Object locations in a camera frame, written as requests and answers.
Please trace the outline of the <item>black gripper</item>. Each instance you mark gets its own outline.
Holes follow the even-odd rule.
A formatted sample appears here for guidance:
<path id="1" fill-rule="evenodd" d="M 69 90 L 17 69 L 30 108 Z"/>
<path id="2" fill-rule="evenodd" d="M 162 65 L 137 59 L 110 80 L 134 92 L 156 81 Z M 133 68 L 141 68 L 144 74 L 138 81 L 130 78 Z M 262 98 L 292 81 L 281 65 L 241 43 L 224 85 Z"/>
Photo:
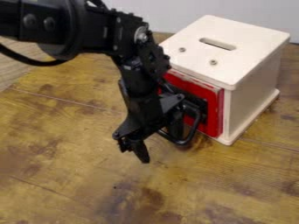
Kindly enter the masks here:
<path id="1" fill-rule="evenodd" d="M 125 120 L 112 135 L 121 152 L 133 152 L 142 164 L 150 161 L 144 140 L 166 127 L 170 141 L 182 139 L 184 95 L 169 89 L 162 77 L 141 66 L 118 67 L 118 89 L 125 102 Z"/>

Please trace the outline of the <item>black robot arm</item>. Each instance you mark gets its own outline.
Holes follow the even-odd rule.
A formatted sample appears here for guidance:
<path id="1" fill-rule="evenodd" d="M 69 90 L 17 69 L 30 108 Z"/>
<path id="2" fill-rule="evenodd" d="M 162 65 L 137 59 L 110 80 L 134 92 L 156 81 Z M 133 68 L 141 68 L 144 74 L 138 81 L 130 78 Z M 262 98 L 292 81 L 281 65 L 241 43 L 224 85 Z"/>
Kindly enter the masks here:
<path id="1" fill-rule="evenodd" d="M 53 57 L 38 61 L 0 44 L 3 56 L 36 67 L 57 66 L 82 53 L 110 57 L 126 107 L 113 139 L 118 149 L 146 164 L 145 139 L 180 119 L 184 100 L 164 79 L 169 56 L 154 43 L 148 23 L 109 9 L 101 0 L 0 0 L 0 37 L 34 43 Z"/>

